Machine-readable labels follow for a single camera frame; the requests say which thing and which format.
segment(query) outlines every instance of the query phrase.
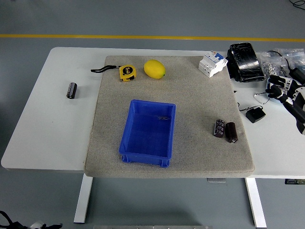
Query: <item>black pouch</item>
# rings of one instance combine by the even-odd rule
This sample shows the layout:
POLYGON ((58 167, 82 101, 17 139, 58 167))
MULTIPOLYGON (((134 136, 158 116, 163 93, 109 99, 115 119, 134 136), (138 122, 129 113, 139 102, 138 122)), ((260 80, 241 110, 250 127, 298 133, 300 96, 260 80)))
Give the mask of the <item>black pouch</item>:
POLYGON ((230 45, 228 50, 228 71, 230 78, 239 82, 263 81, 262 68, 250 43, 230 45))

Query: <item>tape measure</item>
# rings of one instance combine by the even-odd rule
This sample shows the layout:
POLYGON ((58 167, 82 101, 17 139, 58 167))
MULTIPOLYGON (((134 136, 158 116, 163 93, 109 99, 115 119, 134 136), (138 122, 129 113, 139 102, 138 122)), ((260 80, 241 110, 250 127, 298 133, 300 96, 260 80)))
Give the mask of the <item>tape measure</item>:
POLYGON ((93 73, 102 73, 108 69, 119 68, 120 70, 120 78, 123 82, 131 81, 137 76, 137 71, 132 65, 124 65, 124 66, 116 66, 116 65, 106 65, 101 69, 92 69, 93 73))
POLYGON ((123 82, 133 80, 137 76, 135 67, 132 65, 124 65, 120 68, 120 78, 123 82))

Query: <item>yellow tape measure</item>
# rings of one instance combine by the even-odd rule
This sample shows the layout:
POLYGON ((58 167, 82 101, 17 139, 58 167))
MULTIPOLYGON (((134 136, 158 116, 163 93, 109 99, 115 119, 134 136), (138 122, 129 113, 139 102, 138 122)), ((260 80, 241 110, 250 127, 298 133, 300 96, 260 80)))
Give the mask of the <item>yellow tape measure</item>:
POLYGON ((120 78, 123 82, 131 81, 137 76, 137 71, 132 65, 124 65, 120 67, 120 78))

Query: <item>yellow floor line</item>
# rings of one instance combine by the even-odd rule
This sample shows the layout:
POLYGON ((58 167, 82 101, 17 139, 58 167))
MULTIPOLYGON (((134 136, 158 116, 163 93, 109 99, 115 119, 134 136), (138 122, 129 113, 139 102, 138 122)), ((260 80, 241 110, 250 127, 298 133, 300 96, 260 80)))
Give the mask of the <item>yellow floor line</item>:
POLYGON ((250 41, 255 41, 255 42, 305 42, 305 39, 299 39, 299 38, 149 36, 149 35, 73 35, 73 34, 0 34, 0 38, 83 38, 83 39, 246 41, 246 42, 250 42, 250 41))

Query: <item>gray floor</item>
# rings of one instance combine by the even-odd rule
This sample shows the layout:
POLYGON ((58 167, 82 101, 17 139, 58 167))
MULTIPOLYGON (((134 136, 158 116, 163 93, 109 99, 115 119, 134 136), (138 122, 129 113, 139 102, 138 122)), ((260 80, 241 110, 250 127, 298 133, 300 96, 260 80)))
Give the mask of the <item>gray floor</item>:
MULTIPOLYGON (((289 0, 0 0, 0 34, 102 34, 305 38, 305 12, 289 0)), ((226 51, 236 41, 0 38, 0 156, 54 47, 226 51)), ((251 42, 254 50, 303 42, 251 42)), ((0 168, 0 210, 30 226, 209 225, 253 229, 243 179, 93 180, 85 224, 73 224, 82 174, 0 168)), ((302 229, 305 187, 258 179, 270 229, 302 229)))

